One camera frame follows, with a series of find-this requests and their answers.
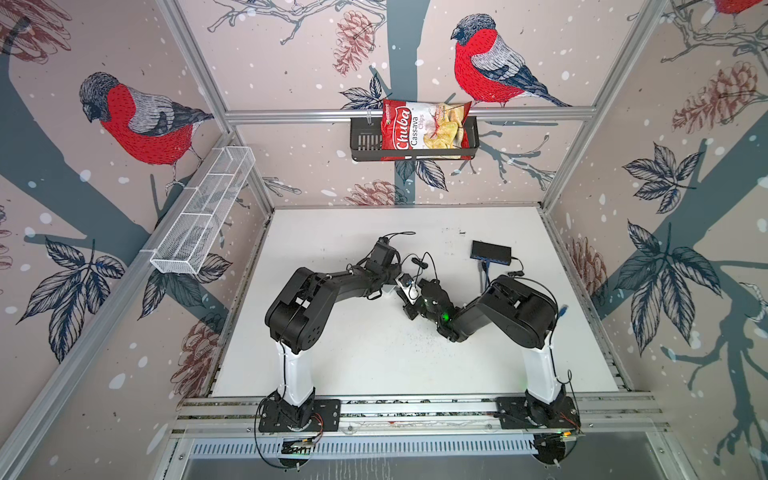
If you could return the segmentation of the black power adapter with cord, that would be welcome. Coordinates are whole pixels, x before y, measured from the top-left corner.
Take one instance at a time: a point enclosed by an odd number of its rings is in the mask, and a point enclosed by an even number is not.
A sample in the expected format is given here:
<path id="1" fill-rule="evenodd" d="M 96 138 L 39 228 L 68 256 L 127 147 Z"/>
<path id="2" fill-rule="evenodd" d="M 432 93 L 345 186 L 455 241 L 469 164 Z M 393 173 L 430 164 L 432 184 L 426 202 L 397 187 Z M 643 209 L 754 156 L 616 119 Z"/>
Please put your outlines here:
<path id="1" fill-rule="evenodd" d="M 404 269 L 404 264 L 406 263 L 407 260 L 409 260 L 411 263 L 417 266 L 417 272 L 413 276 L 414 284 L 417 284 L 418 281 L 421 279 L 423 273 L 429 269 L 432 269 L 434 277 L 438 278 L 436 263 L 435 263 L 434 257 L 429 251 L 425 251 L 422 255 L 417 255 L 415 253 L 408 254 L 399 263 L 401 269 Z"/>

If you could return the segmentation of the black network switch box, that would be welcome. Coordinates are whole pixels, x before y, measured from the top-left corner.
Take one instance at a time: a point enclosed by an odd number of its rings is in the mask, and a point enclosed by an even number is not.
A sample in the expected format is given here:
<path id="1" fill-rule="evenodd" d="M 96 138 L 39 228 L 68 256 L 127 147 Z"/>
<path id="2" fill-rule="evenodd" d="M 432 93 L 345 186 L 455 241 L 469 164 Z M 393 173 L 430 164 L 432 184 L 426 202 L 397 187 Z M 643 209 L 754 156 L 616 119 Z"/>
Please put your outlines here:
<path id="1" fill-rule="evenodd" d="M 470 257 L 481 262 L 508 266 L 512 261 L 512 250 L 509 246 L 473 240 Z"/>

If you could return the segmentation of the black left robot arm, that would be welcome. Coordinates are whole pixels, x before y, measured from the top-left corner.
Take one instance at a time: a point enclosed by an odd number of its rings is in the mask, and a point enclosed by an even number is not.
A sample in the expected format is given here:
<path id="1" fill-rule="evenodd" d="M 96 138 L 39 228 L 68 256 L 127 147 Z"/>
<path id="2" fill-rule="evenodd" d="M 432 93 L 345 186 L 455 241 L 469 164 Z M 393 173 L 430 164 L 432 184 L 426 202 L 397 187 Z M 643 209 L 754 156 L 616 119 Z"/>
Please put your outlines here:
<path id="1" fill-rule="evenodd" d="M 335 304 L 376 300 L 402 273 L 400 253 L 391 245 L 394 236 L 379 237 L 363 259 L 342 271 L 297 269 L 268 308 L 265 324 L 280 355 L 281 377 L 272 401 L 291 427 L 306 426 L 314 413 L 316 389 L 306 352 L 319 341 Z"/>

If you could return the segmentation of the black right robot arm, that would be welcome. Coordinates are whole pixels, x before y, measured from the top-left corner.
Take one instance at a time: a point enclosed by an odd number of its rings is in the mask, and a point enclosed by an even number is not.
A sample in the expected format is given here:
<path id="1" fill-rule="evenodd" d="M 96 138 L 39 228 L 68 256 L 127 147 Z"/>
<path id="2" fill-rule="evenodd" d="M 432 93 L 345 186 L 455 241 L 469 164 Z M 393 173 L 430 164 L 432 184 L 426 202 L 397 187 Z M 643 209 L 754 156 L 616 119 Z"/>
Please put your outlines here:
<path id="1" fill-rule="evenodd" d="M 432 321 L 447 340 L 461 343 L 481 328 L 494 325 L 524 349 L 524 406 L 532 424 L 543 426 L 567 408 L 551 345 L 558 320 L 558 307 L 552 298 L 507 275 L 493 280 L 480 296 L 462 308 L 451 302 L 437 279 L 415 280 L 402 274 L 396 285 L 406 316 Z"/>

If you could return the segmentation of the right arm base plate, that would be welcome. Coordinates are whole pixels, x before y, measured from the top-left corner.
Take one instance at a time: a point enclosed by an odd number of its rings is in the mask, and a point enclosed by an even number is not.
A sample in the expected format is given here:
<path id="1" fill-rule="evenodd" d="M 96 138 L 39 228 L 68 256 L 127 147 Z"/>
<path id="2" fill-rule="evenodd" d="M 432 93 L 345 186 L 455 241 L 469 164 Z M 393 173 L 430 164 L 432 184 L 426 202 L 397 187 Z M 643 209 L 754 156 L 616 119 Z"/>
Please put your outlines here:
<path id="1" fill-rule="evenodd" d="M 581 427 L 579 413 L 570 396 L 552 404 L 545 404 L 527 397 L 497 397 L 495 417 L 503 430 L 560 429 L 573 430 Z"/>

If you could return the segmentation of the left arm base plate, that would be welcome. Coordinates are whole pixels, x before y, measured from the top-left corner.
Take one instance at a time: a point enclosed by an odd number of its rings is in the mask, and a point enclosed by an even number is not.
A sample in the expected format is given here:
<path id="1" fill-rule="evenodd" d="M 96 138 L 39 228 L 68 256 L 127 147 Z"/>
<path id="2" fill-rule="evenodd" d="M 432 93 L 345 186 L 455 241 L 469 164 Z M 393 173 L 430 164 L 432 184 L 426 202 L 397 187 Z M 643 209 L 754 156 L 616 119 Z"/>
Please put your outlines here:
<path id="1" fill-rule="evenodd" d="M 300 407 L 268 397 L 257 414 L 259 433 L 337 432 L 341 417 L 339 399 L 310 398 Z"/>

